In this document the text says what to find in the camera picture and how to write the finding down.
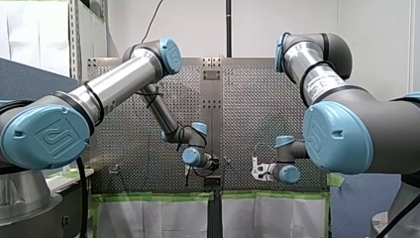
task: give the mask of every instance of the black cable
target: black cable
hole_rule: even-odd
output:
[[[191,173],[191,167],[188,168],[188,172],[185,175],[185,187],[188,187],[189,174]]]
[[[152,98],[152,100],[148,103],[148,105],[146,106],[146,108],[149,108],[154,102],[155,100],[158,98],[158,96],[162,96],[162,93],[158,92],[158,86],[157,89],[155,90],[154,93],[142,93],[142,92],[135,92],[137,95],[142,95],[142,96],[153,96],[154,98]]]
[[[420,194],[418,194],[404,209],[402,209],[398,215],[396,215],[391,222],[389,222],[386,227],[376,236],[376,238],[383,238],[386,234],[402,219],[405,215],[408,214],[414,207],[420,203]]]
[[[80,226],[80,238],[85,238],[87,233],[87,216],[88,216],[88,194],[87,194],[87,180],[86,174],[84,173],[83,161],[79,157],[77,160],[77,168],[80,175],[81,183],[81,226]]]
[[[156,15],[157,15],[157,13],[158,13],[158,8],[160,7],[160,4],[161,4],[162,2],[163,2],[163,0],[160,0],[160,2],[158,2],[158,4],[157,4],[157,8],[155,9],[155,12],[154,12],[154,15],[152,16],[151,21],[149,22],[148,30],[146,31],[145,36],[144,36],[144,37],[143,37],[143,39],[142,39],[142,43],[145,41],[146,37],[147,37],[147,36],[148,36],[148,34],[149,34],[149,31],[151,30],[152,23],[153,23],[153,22],[154,22],[154,20],[155,20],[155,17],[156,17]]]

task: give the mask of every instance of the vertical post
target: vertical post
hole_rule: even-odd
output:
[[[226,0],[226,57],[232,57],[232,0]]]

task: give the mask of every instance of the white object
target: white object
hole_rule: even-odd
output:
[[[94,171],[92,169],[89,169],[85,170],[85,173],[86,177],[88,178],[93,175]],[[66,190],[68,187],[72,186],[73,184],[79,181],[80,177],[69,178],[66,176],[56,176],[53,178],[46,178],[47,185],[52,194]]]
[[[69,76],[68,3],[1,1],[0,57]]]
[[[274,177],[272,176],[272,170],[274,169],[275,164],[260,164],[257,157],[253,157],[253,170],[251,174],[256,180],[272,181]]]
[[[326,237],[327,205],[325,199],[223,199],[223,237]]]
[[[42,1],[39,10],[40,68],[69,76],[68,4]]]
[[[0,58],[10,59],[9,33],[5,3],[0,1]]]

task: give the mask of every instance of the label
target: label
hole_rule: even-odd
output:
[[[315,101],[319,96],[325,92],[346,85],[346,83],[333,71],[327,71],[325,74],[320,75],[309,81],[306,86],[306,91]]]

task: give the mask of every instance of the pegboard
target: pegboard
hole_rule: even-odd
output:
[[[204,63],[208,60],[215,60],[215,67]],[[88,75],[94,78],[120,63],[119,59],[90,59]],[[209,68],[220,70],[218,80],[204,79],[203,72]],[[297,86],[274,71],[273,59],[184,59],[181,72],[161,80],[159,91],[178,122],[212,118],[209,140],[221,154],[217,175],[223,178],[223,189],[320,191],[326,187],[325,174],[308,160],[297,163],[302,180],[296,185],[257,181],[251,175],[255,144],[268,145],[257,149],[260,163],[267,163],[275,158],[276,136],[302,139],[304,106]],[[99,156],[91,163],[94,193],[204,189],[203,179],[193,173],[185,187],[181,152],[160,140],[160,127],[139,95],[105,118],[96,140],[94,151]]]
[[[167,107],[182,124],[200,120],[201,63],[196,61],[196,65],[192,60],[180,73],[167,76],[159,83]],[[90,62],[88,74],[92,77],[120,63],[117,59],[91,59]],[[181,151],[160,139],[161,129],[140,95],[133,95],[117,107],[97,132],[96,150],[100,156],[91,163],[95,169],[94,193],[201,190],[202,178],[195,175],[190,175],[185,187]]]
[[[297,160],[301,171],[297,184],[264,182],[251,176],[252,153],[257,144],[262,144],[256,149],[259,163],[271,163],[275,160],[276,136],[291,135],[303,140],[305,107],[298,86],[274,70],[273,59],[222,59],[222,66],[223,189],[328,189],[326,174],[310,160]]]

